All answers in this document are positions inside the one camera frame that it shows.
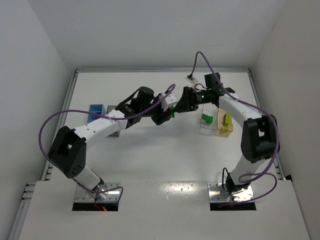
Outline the green lego plate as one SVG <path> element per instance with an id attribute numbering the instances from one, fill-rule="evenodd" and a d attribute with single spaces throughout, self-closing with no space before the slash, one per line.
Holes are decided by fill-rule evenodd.
<path id="1" fill-rule="evenodd" d="M 207 115 L 205 113 L 201 114 L 201 119 L 206 123 L 206 124 L 212 124 L 213 123 L 213 116 Z"/>

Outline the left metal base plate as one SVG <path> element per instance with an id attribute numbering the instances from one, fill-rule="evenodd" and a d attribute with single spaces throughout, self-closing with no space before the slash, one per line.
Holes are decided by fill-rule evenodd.
<path id="1" fill-rule="evenodd" d="M 72 211 L 74 212 L 117 212 L 123 187 L 119 182 L 105 182 L 91 193 L 76 187 Z"/>

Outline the light blue plastic container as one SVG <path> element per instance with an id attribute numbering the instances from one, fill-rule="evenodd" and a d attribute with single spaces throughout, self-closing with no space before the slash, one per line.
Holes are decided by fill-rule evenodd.
<path id="1" fill-rule="evenodd" d="M 104 116 L 106 114 L 106 109 L 103 104 L 90 104 L 88 111 L 91 113 L 102 115 L 102 116 Z M 89 114 L 87 117 L 87 123 L 91 123 L 98 118 L 99 117 L 97 117 L 95 115 Z"/>

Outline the red green lego pile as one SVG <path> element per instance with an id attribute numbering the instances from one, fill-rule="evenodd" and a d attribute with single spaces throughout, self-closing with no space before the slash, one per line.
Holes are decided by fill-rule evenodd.
<path id="1" fill-rule="evenodd" d="M 174 107 L 170 106 L 169 109 L 170 109 L 170 117 L 175 118 Z"/>

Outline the metal base plate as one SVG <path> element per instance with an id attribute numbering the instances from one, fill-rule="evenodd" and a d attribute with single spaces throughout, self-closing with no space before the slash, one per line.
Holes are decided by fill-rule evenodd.
<path id="1" fill-rule="evenodd" d="M 76 187 L 72 211 L 74 212 L 117 212 L 123 187 L 119 182 L 105 182 L 91 193 Z"/>
<path id="2" fill-rule="evenodd" d="M 208 196 L 211 211 L 256 211 L 252 187 L 242 188 L 229 194 L 221 182 L 208 182 Z"/>

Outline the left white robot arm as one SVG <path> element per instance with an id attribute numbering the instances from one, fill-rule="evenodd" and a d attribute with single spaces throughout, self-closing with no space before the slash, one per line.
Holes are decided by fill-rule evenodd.
<path id="1" fill-rule="evenodd" d="M 105 115 L 88 111 L 87 115 L 95 117 L 93 121 L 58 130 L 47 154 L 48 161 L 87 192 L 107 192 L 102 187 L 103 180 L 86 163 L 87 150 L 109 135 L 139 123 L 144 117 L 150 117 L 157 125 L 168 121 L 171 107 L 178 102 L 172 93 L 175 86 L 170 85 L 158 95 L 154 95 L 151 88 L 141 86 Z"/>

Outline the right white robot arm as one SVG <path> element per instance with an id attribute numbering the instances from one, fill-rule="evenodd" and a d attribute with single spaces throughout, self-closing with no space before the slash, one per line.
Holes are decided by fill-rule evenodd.
<path id="1" fill-rule="evenodd" d="M 246 188 L 252 181 L 267 173 L 267 170 L 261 173 L 257 173 L 257 170 L 266 160 L 273 161 L 280 150 L 277 119 L 255 105 L 240 100 L 232 88 L 223 86 L 219 73 L 206 74 L 204 79 L 204 90 L 184 87 L 173 112 L 193 112 L 199 105 L 211 103 L 230 114 L 242 127 L 242 155 L 223 184 L 231 194 Z"/>

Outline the lime green lego brick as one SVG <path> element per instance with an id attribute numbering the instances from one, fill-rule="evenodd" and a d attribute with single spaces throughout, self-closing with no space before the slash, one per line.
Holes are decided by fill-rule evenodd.
<path id="1" fill-rule="evenodd" d="M 223 116 L 223 126 L 228 126 L 231 122 L 231 116 L 229 113 L 225 113 L 224 116 Z"/>

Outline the clear plastic container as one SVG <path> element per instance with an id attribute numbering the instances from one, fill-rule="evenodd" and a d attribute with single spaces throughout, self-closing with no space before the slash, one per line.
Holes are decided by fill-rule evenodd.
<path id="1" fill-rule="evenodd" d="M 200 114 L 199 133 L 206 136 L 213 136 L 217 128 L 217 107 L 203 104 Z"/>

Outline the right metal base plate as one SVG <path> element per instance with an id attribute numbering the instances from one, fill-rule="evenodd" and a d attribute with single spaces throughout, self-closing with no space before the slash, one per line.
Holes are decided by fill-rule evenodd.
<path id="1" fill-rule="evenodd" d="M 208 196 L 211 211 L 256 211 L 252 187 L 242 188 L 229 194 L 221 182 L 208 182 Z"/>

